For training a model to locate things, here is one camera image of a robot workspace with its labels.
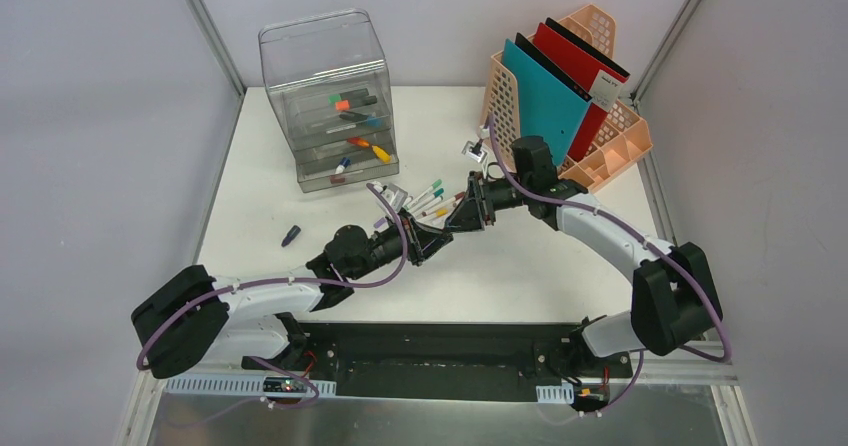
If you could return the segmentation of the clear grey drawer organizer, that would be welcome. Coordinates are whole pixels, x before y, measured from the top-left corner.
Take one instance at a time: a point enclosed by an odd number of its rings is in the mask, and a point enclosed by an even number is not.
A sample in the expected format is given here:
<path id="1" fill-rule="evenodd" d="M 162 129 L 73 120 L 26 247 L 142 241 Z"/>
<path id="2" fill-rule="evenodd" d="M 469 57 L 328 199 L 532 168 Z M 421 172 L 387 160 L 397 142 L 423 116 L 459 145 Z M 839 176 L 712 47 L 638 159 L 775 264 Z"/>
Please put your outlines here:
<path id="1" fill-rule="evenodd" d="M 390 74 L 369 14 L 347 9 L 264 27 L 258 34 L 264 89 L 292 152 L 297 182 L 305 193 L 395 175 L 400 170 Z M 359 88 L 375 105 L 350 111 L 382 120 L 377 129 L 339 118 L 328 97 Z M 370 148 L 347 142 L 359 137 L 392 156 L 383 164 Z M 351 165 L 330 177 L 343 157 Z"/>

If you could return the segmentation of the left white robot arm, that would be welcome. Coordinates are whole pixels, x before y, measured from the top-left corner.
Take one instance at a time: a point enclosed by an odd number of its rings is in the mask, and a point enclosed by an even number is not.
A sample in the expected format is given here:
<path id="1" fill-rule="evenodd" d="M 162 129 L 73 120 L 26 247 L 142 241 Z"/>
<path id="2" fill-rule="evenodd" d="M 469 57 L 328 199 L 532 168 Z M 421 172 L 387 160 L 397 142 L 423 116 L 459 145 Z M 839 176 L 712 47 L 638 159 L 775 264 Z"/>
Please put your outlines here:
<path id="1" fill-rule="evenodd" d="M 339 228 L 317 257 L 274 277 L 227 279 L 200 264 L 187 266 L 132 312 L 141 343 L 136 366 L 157 379 L 200 364 L 257 359 L 293 370 L 304 360 L 305 344 L 283 315 L 330 309 L 357 289 L 386 285 L 453 238 L 402 211 L 384 231 Z"/>

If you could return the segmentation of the orange cap black highlighter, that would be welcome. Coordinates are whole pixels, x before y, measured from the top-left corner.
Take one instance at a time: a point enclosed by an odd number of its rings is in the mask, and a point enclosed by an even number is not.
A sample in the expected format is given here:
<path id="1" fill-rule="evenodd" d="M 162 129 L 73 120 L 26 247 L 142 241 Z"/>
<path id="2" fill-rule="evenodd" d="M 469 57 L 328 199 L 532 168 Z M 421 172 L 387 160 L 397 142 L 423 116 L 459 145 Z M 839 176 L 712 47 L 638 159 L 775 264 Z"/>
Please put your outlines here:
<path id="1" fill-rule="evenodd" d="M 378 99 L 376 96 L 369 95 L 359 98 L 342 99 L 340 101 L 335 102 L 334 107 L 337 111 L 348 111 L 356 108 L 375 105 L 377 102 Z"/>

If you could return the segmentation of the red folder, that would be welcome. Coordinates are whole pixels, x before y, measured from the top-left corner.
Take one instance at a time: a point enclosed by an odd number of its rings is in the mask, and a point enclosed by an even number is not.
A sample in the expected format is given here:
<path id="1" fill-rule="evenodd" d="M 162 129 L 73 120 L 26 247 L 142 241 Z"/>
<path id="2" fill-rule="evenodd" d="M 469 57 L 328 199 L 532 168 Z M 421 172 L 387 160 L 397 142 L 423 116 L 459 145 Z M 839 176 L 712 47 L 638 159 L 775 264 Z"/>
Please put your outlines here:
<path id="1" fill-rule="evenodd" d="M 538 25 L 532 42 L 590 95 L 589 109 L 568 151 L 578 162 L 589 152 L 630 73 L 552 18 Z"/>

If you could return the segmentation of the teal folder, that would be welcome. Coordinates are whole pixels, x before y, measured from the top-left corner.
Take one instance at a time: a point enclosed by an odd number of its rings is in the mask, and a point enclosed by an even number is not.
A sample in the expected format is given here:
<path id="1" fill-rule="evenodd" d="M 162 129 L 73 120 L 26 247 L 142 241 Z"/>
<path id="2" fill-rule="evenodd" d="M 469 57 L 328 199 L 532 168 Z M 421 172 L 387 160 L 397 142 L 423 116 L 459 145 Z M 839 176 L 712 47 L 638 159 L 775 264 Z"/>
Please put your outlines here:
<path id="1" fill-rule="evenodd" d="M 589 94 L 521 33 L 505 42 L 501 64 L 517 82 L 520 135 L 542 137 L 561 165 L 589 110 Z"/>

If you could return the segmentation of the orange red short marker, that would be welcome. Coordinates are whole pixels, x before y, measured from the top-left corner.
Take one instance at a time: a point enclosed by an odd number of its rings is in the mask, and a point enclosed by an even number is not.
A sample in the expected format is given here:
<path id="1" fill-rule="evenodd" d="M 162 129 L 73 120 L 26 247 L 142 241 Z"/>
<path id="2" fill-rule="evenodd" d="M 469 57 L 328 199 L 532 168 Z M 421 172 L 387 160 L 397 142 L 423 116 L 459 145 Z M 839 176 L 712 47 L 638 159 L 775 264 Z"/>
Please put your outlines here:
<path id="1" fill-rule="evenodd" d="M 367 140 L 359 138 L 359 137 L 348 138 L 347 142 L 350 143 L 350 144 L 353 144 L 355 146 L 362 147 L 362 148 L 370 148 L 371 147 L 371 144 Z"/>

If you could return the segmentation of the green cap black highlighter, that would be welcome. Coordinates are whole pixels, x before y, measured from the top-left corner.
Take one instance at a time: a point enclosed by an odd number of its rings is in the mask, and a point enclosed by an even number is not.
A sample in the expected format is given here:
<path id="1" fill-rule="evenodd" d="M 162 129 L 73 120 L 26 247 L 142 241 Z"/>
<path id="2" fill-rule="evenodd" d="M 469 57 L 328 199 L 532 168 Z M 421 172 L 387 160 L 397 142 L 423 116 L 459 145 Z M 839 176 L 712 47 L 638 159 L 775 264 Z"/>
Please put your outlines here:
<path id="1" fill-rule="evenodd" d="M 328 97 L 328 102 L 330 105 L 335 105 L 341 101 L 348 101 L 352 99 L 358 99 L 362 97 L 367 97 L 369 95 L 369 91 L 367 88 L 359 88 L 350 91 L 344 91 L 341 93 L 333 94 Z"/>

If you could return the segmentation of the blue cap black highlighter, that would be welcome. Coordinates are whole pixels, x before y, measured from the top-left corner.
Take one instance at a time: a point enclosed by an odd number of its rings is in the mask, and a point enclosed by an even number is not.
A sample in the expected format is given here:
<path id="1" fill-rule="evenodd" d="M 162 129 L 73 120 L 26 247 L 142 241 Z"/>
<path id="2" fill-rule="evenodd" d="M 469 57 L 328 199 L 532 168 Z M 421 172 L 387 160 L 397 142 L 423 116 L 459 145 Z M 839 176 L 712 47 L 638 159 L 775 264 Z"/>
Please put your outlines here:
<path id="1" fill-rule="evenodd" d="M 345 122 L 352 123 L 356 126 L 362 126 L 371 129 L 377 129 L 382 126 L 382 120 L 373 115 L 367 115 L 354 111 L 342 111 L 339 113 L 339 118 Z"/>

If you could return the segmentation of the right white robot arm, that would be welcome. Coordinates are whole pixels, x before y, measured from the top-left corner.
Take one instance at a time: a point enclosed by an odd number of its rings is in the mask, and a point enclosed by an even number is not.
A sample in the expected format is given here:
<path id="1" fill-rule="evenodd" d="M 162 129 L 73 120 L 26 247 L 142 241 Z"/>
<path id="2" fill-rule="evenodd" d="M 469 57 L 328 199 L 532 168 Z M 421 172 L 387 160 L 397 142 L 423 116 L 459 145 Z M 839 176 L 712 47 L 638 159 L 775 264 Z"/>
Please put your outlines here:
<path id="1" fill-rule="evenodd" d="M 559 179 L 542 137 L 522 137 L 510 149 L 515 172 L 498 180 L 471 176 L 444 228 L 478 231 L 493 223 L 498 211 L 526 206 L 533 217 L 579 240 L 630 281 L 629 310 L 579 327 L 567 350 L 573 371 L 590 376 L 608 356 L 642 350 L 664 356 L 682 349 L 710 361 L 730 361 L 720 301 L 700 247 L 652 238 L 581 184 Z"/>

